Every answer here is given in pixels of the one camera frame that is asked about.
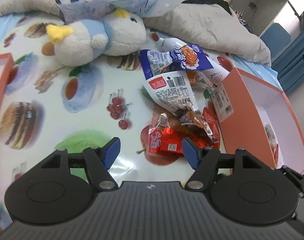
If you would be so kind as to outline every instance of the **red candy wrapper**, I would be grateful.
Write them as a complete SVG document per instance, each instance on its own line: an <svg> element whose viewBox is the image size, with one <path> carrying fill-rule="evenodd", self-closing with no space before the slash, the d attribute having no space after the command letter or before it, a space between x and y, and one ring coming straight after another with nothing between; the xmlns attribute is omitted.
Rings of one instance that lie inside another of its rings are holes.
<svg viewBox="0 0 304 240"><path fill-rule="evenodd" d="M219 124L218 124L218 117L207 107L203 109L203 118L208 123L214 138L217 139L217 142L210 145L215 149L220 149L220 131L219 131Z"/></svg>
<svg viewBox="0 0 304 240"><path fill-rule="evenodd" d="M187 134L175 131L174 129L164 128L160 150L183 154L182 140L187 137L200 148L209 146L209 144L206 143L202 138L199 138L193 134Z"/></svg>
<svg viewBox="0 0 304 240"><path fill-rule="evenodd" d="M149 152L158 153L160 151L161 140L162 140L161 129L152 129L149 136Z"/></svg>

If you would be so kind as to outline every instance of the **meat snack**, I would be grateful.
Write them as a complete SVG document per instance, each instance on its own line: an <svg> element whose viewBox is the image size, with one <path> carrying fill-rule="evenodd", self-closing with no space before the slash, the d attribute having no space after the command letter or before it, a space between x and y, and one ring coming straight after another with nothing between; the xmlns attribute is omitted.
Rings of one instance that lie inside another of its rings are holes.
<svg viewBox="0 0 304 240"><path fill-rule="evenodd" d="M215 149L220 149L220 131L218 124L218 117L207 107L203 109L203 118L209 124L209 127L213 133L213 137L216 139L216 142L213 142L212 147Z"/></svg>
<svg viewBox="0 0 304 240"><path fill-rule="evenodd" d="M213 87L213 83L200 71L187 71L191 87L207 89Z"/></svg>
<svg viewBox="0 0 304 240"><path fill-rule="evenodd" d="M203 148L211 145L208 141L193 134L186 125L160 106L156 106L148 136L148 151L153 154L183 154L182 140L190 138L196 145Z"/></svg>
<svg viewBox="0 0 304 240"><path fill-rule="evenodd" d="M272 130L272 127L268 123L265 124L265 132L267 133L267 136L268 136L268 139L269 139L271 151L272 151L273 157L274 157L274 162L275 162L275 164L278 164L279 145L277 144L277 141L276 141L274 132Z"/></svg>
<svg viewBox="0 0 304 240"><path fill-rule="evenodd" d="M213 68L202 48L197 44L188 44L180 49L168 52L144 49L140 51L140 61L145 79L164 72L202 71Z"/></svg>
<svg viewBox="0 0 304 240"><path fill-rule="evenodd" d="M200 113L185 71L162 73L148 79L144 87L154 102L171 112L194 135L217 142Z"/></svg>

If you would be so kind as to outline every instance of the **printed cherry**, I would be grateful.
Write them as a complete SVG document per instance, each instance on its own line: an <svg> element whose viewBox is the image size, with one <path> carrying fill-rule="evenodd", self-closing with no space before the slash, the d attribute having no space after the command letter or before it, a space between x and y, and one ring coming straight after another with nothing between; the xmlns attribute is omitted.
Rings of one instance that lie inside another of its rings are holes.
<svg viewBox="0 0 304 240"><path fill-rule="evenodd" d="M120 105L122 103L122 99L119 97L120 90L117 91L117 97L112 98L113 105Z"/></svg>
<svg viewBox="0 0 304 240"><path fill-rule="evenodd" d="M124 108L126 108L129 104L127 104L126 106L123 105L113 105L113 109L115 112L122 114L124 112Z"/></svg>
<svg viewBox="0 0 304 240"><path fill-rule="evenodd" d="M113 105L111 104L111 97L112 97L112 94L110 94L109 105L107 106L107 111L114 112Z"/></svg>
<svg viewBox="0 0 304 240"><path fill-rule="evenodd" d="M119 113L116 113L116 112L111 112L110 113L111 117L115 120L119 119L120 118L120 114Z"/></svg>
<svg viewBox="0 0 304 240"><path fill-rule="evenodd" d="M119 121L119 127L122 129L122 130L126 130L128 127L129 127L129 122L125 119L126 118L126 114L124 116L124 119Z"/></svg>

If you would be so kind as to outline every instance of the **plush toy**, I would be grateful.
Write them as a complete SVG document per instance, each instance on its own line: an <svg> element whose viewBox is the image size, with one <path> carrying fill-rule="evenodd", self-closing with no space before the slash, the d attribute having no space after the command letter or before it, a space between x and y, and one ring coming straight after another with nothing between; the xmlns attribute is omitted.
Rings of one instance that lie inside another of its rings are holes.
<svg viewBox="0 0 304 240"><path fill-rule="evenodd" d="M48 25L55 57L65 66L81 66L100 56L123 56L140 49L146 31L140 17L116 9L100 21L83 19L64 26Z"/></svg>

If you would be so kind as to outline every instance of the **black cable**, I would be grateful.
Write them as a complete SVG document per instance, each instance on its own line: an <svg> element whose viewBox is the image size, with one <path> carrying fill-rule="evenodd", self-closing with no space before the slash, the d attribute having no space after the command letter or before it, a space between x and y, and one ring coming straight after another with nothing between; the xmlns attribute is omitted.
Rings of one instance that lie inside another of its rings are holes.
<svg viewBox="0 0 304 240"><path fill-rule="evenodd" d="M248 22L247 22L247 24L248 24L252 20L252 22L251 22L251 30L250 30L251 33L253 33L253 31L252 31L252 24L253 24L254 15L256 14L256 12L257 12L257 7L256 7L256 10L254 11L252 17L250 18L250 20L248 20Z"/></svg>
<svg viewBox="0 0 304 240"><path fill-rule="evenodd" d="M253 25L254 15L256 14L256 12L257 12L257 8L256 8L256 10L255 10L255 12L254 12L254 14L253 14L253 16L252 16L252 21L251 21L251 33L252 33L252 34L253 34L252 25Z"/></svg>

